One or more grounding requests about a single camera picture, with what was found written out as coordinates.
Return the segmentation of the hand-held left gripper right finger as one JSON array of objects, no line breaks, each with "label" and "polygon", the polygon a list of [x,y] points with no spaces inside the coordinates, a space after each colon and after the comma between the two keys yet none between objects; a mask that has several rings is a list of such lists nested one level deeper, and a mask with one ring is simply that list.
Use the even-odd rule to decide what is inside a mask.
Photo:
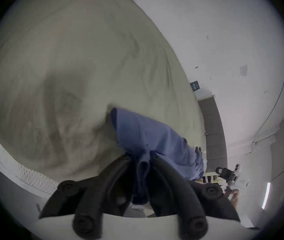
[{"label": "hand-held left gripper right finger", "polygon": [[207,216],[240,222],[236,209],[218,184],[186,180],[155,152],[150,152],[150,158],[151,206],[157,217],[178,215],[181,239],[203,238],[208,232]]}]

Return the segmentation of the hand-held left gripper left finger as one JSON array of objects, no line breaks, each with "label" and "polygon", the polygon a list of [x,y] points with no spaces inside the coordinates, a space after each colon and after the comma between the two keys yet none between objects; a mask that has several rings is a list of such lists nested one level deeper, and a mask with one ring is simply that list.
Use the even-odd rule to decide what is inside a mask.
[{"label": "hand-held left gripper left finger", "polygon": [[72,228],[80,238],[101,238],[107,196],[121,176],[129,171],[131,165],[132,158],[126,153],[109,164],[96,177],[59,183],[57,190],[45,204],[39,219],[63,216],[66,215],[65,211],[72,211]]}]

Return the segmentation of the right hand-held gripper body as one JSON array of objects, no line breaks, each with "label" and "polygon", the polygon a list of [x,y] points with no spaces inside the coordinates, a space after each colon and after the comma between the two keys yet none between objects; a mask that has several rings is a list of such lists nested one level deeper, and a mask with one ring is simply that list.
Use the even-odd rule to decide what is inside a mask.
[{"label": "right hand-held gripper body", "polygon": [[233,179],[233,189],[235,190],[246,189],[250,184],[250,180],[246,174],[241,172],[241,165],[236,164],[233,172],[235,174]]}]

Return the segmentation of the person's right hand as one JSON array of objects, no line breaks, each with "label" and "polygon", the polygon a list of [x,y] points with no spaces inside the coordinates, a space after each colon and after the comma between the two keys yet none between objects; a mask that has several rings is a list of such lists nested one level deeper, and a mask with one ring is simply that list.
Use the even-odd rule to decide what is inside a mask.
[{"label": "person's right hand", "polygon": [[228,199],[230,200],[232,206],[236,209],[239,202],[240,190],[239,189],[230,190],[228,195],[229,195]]}]

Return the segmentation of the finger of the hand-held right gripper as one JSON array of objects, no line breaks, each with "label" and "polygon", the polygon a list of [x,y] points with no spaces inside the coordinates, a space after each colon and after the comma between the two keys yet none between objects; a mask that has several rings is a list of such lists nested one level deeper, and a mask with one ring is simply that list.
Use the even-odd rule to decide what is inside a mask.
[{"label": "finger of the hand-held right gripper", "polygon": [[224,179],[226,182],[232,182],[235,178],[235,172],[225,167],[217,167],[215,172],[220,178]]}]

